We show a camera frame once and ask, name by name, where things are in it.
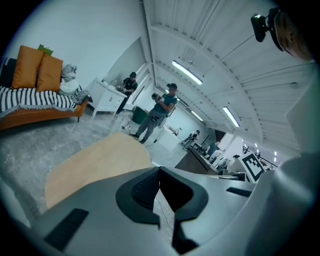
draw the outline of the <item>green trash bin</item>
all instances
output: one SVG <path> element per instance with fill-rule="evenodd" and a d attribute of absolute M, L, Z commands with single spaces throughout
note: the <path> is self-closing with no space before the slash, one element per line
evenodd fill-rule
<path fill-rule="evenodd" d="M 132 121 L 134 121 L 138 125 L 141 125 L 146 116 L 147 113 L 142 108 L 136 106 L 133 111 Z"/>

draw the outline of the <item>table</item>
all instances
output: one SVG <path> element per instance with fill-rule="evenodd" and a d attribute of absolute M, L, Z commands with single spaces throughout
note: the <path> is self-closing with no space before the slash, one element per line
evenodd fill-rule
<path fill-rule="evenodd" d="M 193 148 L 188 151 L 175 168 L 194 174 L 218 175 L 210 162 Z"/>
<path fill-rule="evenodd" d="M 117 91 L 114 86 L 101 82 L 98 78 L 95 78 L 89 85 L 88 91 L 93 100 L 93 102 L 89 102 L 94 107 L 93 117 L 95 117 L 97 111 L 113 112 L 115 114 L 126 97 L 125 94 Z"/>
<path fill-rule="evenodd" d="M 146 148 L 124 133 L 112 133 L 55 167 L 45 184 L 51 208 L 85 185 L 139 169 L 152 168 Z"/>

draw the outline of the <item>black slot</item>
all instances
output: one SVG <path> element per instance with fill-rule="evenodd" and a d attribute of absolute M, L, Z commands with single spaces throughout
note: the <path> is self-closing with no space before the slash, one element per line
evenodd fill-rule
<path fill-rule="evenodd" d="M 250 197 L 251 195 L 251 191 L 248 190 L 243 190 L 243 189 L 239 189 L 239 188 L 235 188 L 235 187 L 229 187 L 226 191 L 237 194 L 239 196 L 243 196 L 243 197 Z"/>
<path fill-rule="evenodd" d="M 73 209 L 44 240 L 57 250 L 63 251 L 88 214 L 86 210 Z"/>

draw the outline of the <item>fluorescent light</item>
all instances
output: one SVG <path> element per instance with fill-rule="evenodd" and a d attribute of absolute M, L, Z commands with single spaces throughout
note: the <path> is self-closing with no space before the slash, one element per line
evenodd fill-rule
<path fill-rule="evenodd" d="M 172 61 L 172 65 L 174 65 L 178 70 L 182 71 L 188 77 L 190 77 L 193 81 L 195 81 L 198 85 L 201 85 L 203 82 L 198 77 L 196 77 L 190 70 L 186 67 L 182 66 L 180 63 L 175 60 Z"/>
<path fill-rule="evenodd" d="M 192 114 L 194 114 L 200 121 L 203 121 L 200 116 L 198 116 L 195 112 L 191 111 Z"/>
<path fill-rule="evenodd" d="M 231 114 L 231 112 L 229 111 L 229 109 L 224 106 L 223 107 L 223 110 L 224 112 L 226 112 L 226 114 L 228 115 L 228 117 L 231 119 L 231 121 L 233 122 L 233 124 L 236 126 L 236 127 L 240 127 L 240 125 L 238 124 L 237 120 L 234 118 L 234 116 Z"/>

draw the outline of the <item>man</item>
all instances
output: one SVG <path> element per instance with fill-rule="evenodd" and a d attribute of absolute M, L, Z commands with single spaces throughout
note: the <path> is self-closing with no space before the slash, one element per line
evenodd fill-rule
<path fill-rule="evenodd" d="M 257 41 L 262 42 L 266 31 L 270 31 L 272 40 L 280 51 L 286 51 L 291 56 L 303 61 L 313 59 L 307 42 L 286 12 L 279 8 L 272 8 L 267 17 L 260 14 L 253 15 L 251 23 Z"/>
<path fill-rule="evenodd" d="M 218 147 L 219 144 L 220 144 L 220 141 L 212 142 L 206 149 L 207 155 L 211 157 L 216 150 L 219 151 L 220 150 L 220 148 Z"/>
<path fill-rule="evenodd" d="M 138 131 L 135 134 L 130 134 L 130 136 L 138 140 L 140 135 L 147 129 L 143 139 L 140 141 L 141 144 L 145 143 L 154 131 L 154 128 L 162 123 L 162 121 L 167 117 L 168 113 L 177 104 L 177 89 L 177 85 L 175 83 L 171 83 L 168 88 L 168 94 L 164 94 L 162 95 L 162 97 L 154 99 L 154 101 L 156 102 L 154 108 L 148 113 L 146 118 L 143 120 Z"/>
<path fill-rule="evenodd" d="M 198 139 L 197 139 L 197 136 L 198 136 L 198 135 L 200 135 L 200 131 L 199 131 L 199 130 L 196 130 L 196 131 L 190 133 L 189 136 L 188 136 L 188 138 L 186 138 L 186 139 L 181 143 L 181 145 L 183 145 L 183 146 L 185 147 L 189 141 L 194 142 L 195 140 L 198 140 Z"/>
<path fill-rule="evenodd" d="M 121 91 L 126 95 L 120 104 L 118 110 L 116 111 L 116 115 L 118 115 L 125 107 L 130 95 L 137 89 L 138 83 L 136 81 L 137 74 L 132 72 L 129 77 L 123 80 Z"/>

